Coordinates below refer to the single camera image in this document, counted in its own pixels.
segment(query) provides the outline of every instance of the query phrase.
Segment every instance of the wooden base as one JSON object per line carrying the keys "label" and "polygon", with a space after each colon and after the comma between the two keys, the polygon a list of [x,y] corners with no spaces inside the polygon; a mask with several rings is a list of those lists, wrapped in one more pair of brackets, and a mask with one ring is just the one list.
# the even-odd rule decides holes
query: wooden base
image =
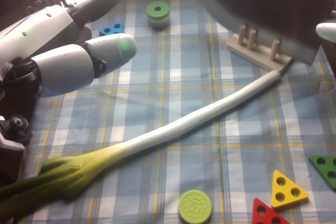
{"label": "wooden base", "polygon": [[270,60],[271,48],[263,45],[255,45],[249,50],[247,49],[248,40],[244,39],[242,45],[238,44],[238,35],[227,41],[226,49],[230,50],[244,59],[266,69],[267,71],[278,70],[281,71],[292,61],[288,55],[276,54],[274,61]]}

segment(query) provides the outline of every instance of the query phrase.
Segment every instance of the red triangle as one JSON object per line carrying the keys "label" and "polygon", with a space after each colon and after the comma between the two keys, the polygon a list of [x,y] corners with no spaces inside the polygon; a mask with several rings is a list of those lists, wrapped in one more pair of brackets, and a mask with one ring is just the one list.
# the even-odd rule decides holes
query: red triangle
{"label": "red triangle", "polygon": [[265,205],[260,199],[253,201],[252,224],[289,224],[283,217],[278,215],[273,209]]}

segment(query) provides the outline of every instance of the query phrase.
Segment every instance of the plaid tablecloth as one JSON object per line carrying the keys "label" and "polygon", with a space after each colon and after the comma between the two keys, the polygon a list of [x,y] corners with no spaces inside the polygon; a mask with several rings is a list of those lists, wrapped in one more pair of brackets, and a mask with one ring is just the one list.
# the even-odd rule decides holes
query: plaid tablecloth
{"label": "plaid tablecloth", "polygon": [[[234,93],[266,72],[225,50],[232,35],[195,0],[166,0],[171,25],[147,25],[144,3],[122,3],[89,27],[93,36],[125,21],[137,55],[77,92],[40,99],[24,176],[51,157],[127,141]],[[55,202],[23,222],[181,223],[180,196],[204,191],[211,223],[251,223],[255,197],[270,205],[275,169],[304,188],[309,202],[281,212],[290,223],[336,223],[336,193],[308,162],[336,155],[336,81],[322,50],[312,66],[295,62],[281,81],[188,136],[122,162],[77,200]]]}

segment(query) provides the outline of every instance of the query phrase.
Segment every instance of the stacked rings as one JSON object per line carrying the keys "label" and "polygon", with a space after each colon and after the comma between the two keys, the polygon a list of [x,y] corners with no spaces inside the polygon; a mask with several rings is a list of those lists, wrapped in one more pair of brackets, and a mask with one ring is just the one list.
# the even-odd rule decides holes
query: stacked rings
{"label": "stacked rings", "polygon": [[164,1],[150,3],[146,9],[148,24],[156,30],[162,30],[170,24],[170,8]]}

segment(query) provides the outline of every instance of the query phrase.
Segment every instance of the triangular toy block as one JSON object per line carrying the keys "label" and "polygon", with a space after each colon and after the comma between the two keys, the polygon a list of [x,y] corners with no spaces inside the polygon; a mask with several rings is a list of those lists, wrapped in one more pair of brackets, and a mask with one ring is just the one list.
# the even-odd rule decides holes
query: triangular toy block
{"label": "triangular toy block", "polygon": [[110,34],[123,34],[125,31],[125,23],[120,21],[113,25],[104,27],[103,29],[99,30],[100,36],[110,35]]}
{"label": "triangular toy block", "polygon": [[274,171],[272,181],[272,207],[282,207],[307,199],[308,197],[309,194],[305,190],[278,170]]}
{"label": "triangular toy block", "polygon": [[327,185],[336,191],[336,156],[311,155],[309,162],[318,171]]}
{"label": "triangular toy block", "polygon": [[252,224],[289,224],[282,216],[268,207],[260,199],[255,198],[253,201]]}

